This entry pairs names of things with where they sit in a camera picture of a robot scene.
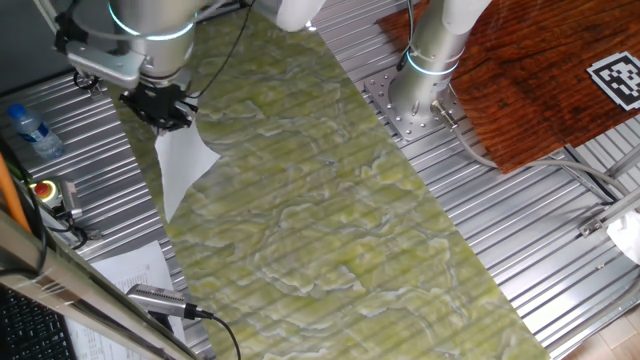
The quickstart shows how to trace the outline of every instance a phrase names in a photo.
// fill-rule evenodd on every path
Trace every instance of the metal slotted surface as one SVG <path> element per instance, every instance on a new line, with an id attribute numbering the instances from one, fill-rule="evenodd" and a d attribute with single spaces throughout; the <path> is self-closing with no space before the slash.
<path id="1" fill-rule="evenodd" d="M 399 60 L 376 21 L 405 4 L 327 0 L 314 19 L 359 89 L 365 78 Z M 606 235 L 581 237 L 577 228 L 602 209 L 602 199 L 568 171 L 544 167 L 502 175 L 471 161 L 444 127 L 406 143 L 389 128 L 388 119 L 380 115 L 380 120 L 552 357 L 564 357 L 633 305 L 635 299 L 615 300 L 636 282 L 640 269 Z M 460 127 L 474 149 L 485 152 L 468 120 Z M 640 143 L 640 119 L 619 128 L 578 151 L 605 170 Z M 621 181 L 629 190 L 637 187 L 640 167 Z M 608 307 L 611 302 L 616 306 Z"/>
<path id="2" fill-rule="evenodd" d="M 327 0 L 314 19 L 313 25 L 359 89 L 364 78 L 397 62 L 399 55 L 375 22 L 404 4 L 404 0 Z M 93 262 L 157 240 L 174 288 L 188 293 L 109 97 L 92 98 L 68 75 L 2 98 L 0 109 L 4 112 L 12 102 L 42 112 L 66 144 L 67 155 L 45 164 L 0 114 L 0 132 L 37 179 L 61 176 L 76 181 L 85 210 L 79 225 L 98 228 L 103 236 L 80 254 Z M 483 152 L 468 121 L 460 127 L 474 148 Z M 606 307 L 640 271 L 608 238 L 580 236 L 578 226 L 600 209 L 602 200 L 567 171 L 544 167 L 501 175 L 471 161 L 442 127 L 410 144 L 389 132 L 552 356 L 562 357 L 631 306 Z M 578 151 L 603 170 L 638 143 L 640 119 Z M 640 168 L 621 181 L 630 190 L 638 186 Z M 184 324 L 188 345 L 200 355 L 212 354 L 202 324 Z"/>
<path id="3" fill-rule="evenodd" d="M 5 115 L 14 102 L 38 110 L 66 146 L 66 155 L 41 160 L 18 138 Z M 0 132 L 36 180 L 61 177 L 74 180 L 83 216 L 78 225 L 100 229 L 102 241 L 90 241 L 79 254 L 89 262 L 159 241 L 176 290 L 188 293 L 171 244 L 158 218 L 129 142 L 109 95 L 91 97 L 78 89 L 71 75 L 0 99 Z M 202 356 L 213 355 L 199 321 L 183 321 L 187 344 Z"/>

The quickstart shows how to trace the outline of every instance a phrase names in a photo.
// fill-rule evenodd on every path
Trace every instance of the black keyboard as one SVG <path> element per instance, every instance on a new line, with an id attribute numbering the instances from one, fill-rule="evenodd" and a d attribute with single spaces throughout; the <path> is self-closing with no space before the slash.
<path id="1" fill-rule="evenodd" d="M 64 318 L 0 286 L 2 360 L 75 360 Z"/>

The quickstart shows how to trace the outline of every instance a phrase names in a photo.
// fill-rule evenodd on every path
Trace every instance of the paper sheet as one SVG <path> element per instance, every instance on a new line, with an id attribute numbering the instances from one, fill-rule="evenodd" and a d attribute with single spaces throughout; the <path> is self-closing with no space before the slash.
<path id="1" fill-rule="evenodd" d="M 204 144 L 195 123 L 158 136 L 156 152 L 162 172 L 164 214 L 170 222 L 187 189 L 215 164 L 220 155 Z"/>
<path id="2" fill-rule="evenodd" d="M 609 225 L 607 234 L 622 253 L 640 265 L 640 214 L 625 214 Z"/>
<path id="3" fill-rule="evenodd" d="M 173 289 L 169 268 L 157 241 L 138 250 L 92 264 L 118 289 L 126 293 L 135 284 Z M 71 343 L 78 360 L 142 360 L 143 357 L 124 346 L 90 330 L 71 319 L 65 319 Z M 183 342 L 182 320 L 169 316 L 171 328 Z"/>

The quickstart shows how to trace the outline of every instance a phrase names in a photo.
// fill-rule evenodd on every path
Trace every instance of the orange cable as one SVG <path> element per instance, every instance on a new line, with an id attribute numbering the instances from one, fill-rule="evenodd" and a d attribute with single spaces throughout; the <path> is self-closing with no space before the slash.
<path id="1" fill-rule="evenodd" d="M 16 186 L 13 184 L 13 179 L 11 178 L 11 174 L 9 174 L 9 169 L 4 162 L 2 154 L 0 154 L 0 189 L 2 189 L 4 197 L 7 199 L 7 205 L 9 205 L 9 212 L 13 220 L 22 226 L 23 229 L 31 233 L 27 217 L 22 210 L 22 204 L 20 204 L 18 191 L 16 191 Z"/>

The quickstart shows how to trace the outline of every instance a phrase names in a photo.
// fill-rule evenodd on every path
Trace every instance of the wooden board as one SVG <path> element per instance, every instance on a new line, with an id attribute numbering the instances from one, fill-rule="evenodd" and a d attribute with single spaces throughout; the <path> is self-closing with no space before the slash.
<path id="1" fill-rule="evenodd" d="M 192 89 L 243 17 L 197 27 Z M 317 33 L 254 12 L 198 105 L 221 158 L 165 229 L 243 359 L 548 357 Z M 164 217 L 155 135 L 116 106 Z M 204 325 L 218 359 L 235 359 L 226 331 Z"/>
<path id="2" fill-rule="evenodd" d="M 416 13 L 426 5 L 417 4 Z M 406 11 L 380 20 L 401 49 L 408 21 Z M 617 106 L 586 71 L 624 51 L 640 57 L 640 1 L 494 0 L 474 27 L 452 84 L 506 173 L 638 114 Z"/>

